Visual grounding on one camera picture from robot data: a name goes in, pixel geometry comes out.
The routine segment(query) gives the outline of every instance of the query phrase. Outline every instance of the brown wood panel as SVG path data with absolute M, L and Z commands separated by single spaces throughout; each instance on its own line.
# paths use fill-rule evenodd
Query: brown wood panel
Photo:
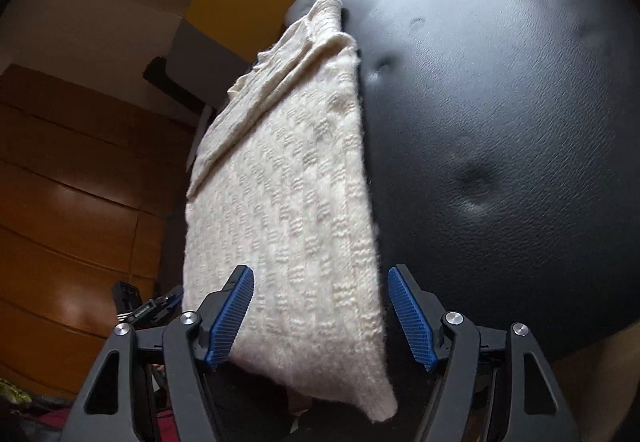
M 0 225 L 45 247 L 128 272 L 138 212 L 0 161 Z
M 52 252 L 0 227 L 0 296 L 52 321 L 108 337 L 117 322 L 111 287 L 123 273 Z
M 92 195 L 171 213 L 183 169 L 0 104 L 0 158 Z
M 132 276 L 131 284 L 140 289 L 140 297 L 143 301 L 151 299 L 154 296 L 154 283 L 153 279 L 142 276 Z
M 162 160 L 186 170 L 194 128 L 136 108 L 129 147 L 138 154 Z
M 155 279 L 160 265 L 160 248 L 164 220 L 147 213 L 140 213 L 136 239 L 131 253 L 131 269 L 134 275 Z
M 194 129 L 127 102 L 12 64 L 0 102 L 184 169 Z
M 171 215 L 175 201 L 184 197 L 182 181 L 187 176 L 182 167 L 138 158 L 142 172 L 140 209 L 156 216 Z
M 0 362 L 50 388 L 77 393 L 104 339 L 0 301 Z
M 21 390 L 27 393 L 33 393 L 34 395 L 42 395 L 48 397 L 66 398 L 67 400 L 73 400 L 76 398 L 75 393 L 65 392 L 57 388 L 50 388 L 39 382 L 35 382 L 24 375 L 14 372 L 8 366 L 0 362 L 0 377 L 5 378 L 12 384 L 15 384 Z

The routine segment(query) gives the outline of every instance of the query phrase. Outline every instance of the knitted fabric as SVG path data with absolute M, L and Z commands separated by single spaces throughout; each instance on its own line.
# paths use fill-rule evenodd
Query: knitted fabric
M 358 103 L 356 43 L 318 0 L 258 56 L 204 136 L 188 190 L 184 304 L 236 265 L 254 298 L 231 360 L 385 420 L 382 304 Z

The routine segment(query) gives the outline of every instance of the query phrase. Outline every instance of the pink fabric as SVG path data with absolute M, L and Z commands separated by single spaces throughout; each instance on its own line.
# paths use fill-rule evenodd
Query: pink fabric
M 65 427 L 66 418 L 69 416 L 70 409 L 59 409 L 51 411 L 38 417 L 43 424 L 51 427 L 62 429 Z M 174 412 L 171 410 L 162 411 L 158 414 L 158 429 L 162 442 L 180 442 L 178 432 L 175 429 Z

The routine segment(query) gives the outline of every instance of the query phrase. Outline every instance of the black metal frame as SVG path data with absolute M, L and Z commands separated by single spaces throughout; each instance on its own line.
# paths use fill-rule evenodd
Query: black metal frame
M 111 294 L 118 320 L 143 329 L 166 324 L 182 302 L 184 291 L 182 285 L 176 285 L 164 296 L 143 303 L 137 287 L 118 281 L 111 288 Z
M 462 440 L 479 370 L 491 377 L 481 442 L 580 441 L 554 374 L 524 325 L 508 332 L 477 327 L 462 314 L 447 313 L 405 266 L 398 270 L 433 330 L 440 363 L 416 441 Z M 62 442 L 159 442 L 150 365 L 162 363 L 180 441 L 226 440 L 203 377 L 210 370 L 204 362 L 210 327 L 231 288 L 209 294 L 196 313 L 166 327 L 116 326 L 82 385 Z

